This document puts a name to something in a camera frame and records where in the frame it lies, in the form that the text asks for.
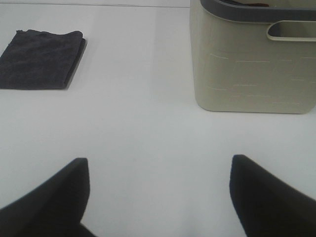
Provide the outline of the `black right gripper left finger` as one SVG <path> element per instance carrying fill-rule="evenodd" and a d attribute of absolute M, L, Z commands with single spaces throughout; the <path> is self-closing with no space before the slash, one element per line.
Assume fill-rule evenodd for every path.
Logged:
<path fill-rule="evenodd" d="M 82 223 L 90 194 L 88 160 L 76 158 L 0 210 L 2 237 L 92 237 Z"/>

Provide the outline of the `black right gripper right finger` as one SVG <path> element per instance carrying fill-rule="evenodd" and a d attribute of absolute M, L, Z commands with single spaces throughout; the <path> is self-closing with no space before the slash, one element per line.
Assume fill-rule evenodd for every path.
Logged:
<path fill-rule="evenodd" d="M 314 237 L 316 201 L 245 155 L 232 158 L 230 196 L 248 237 Z"/>

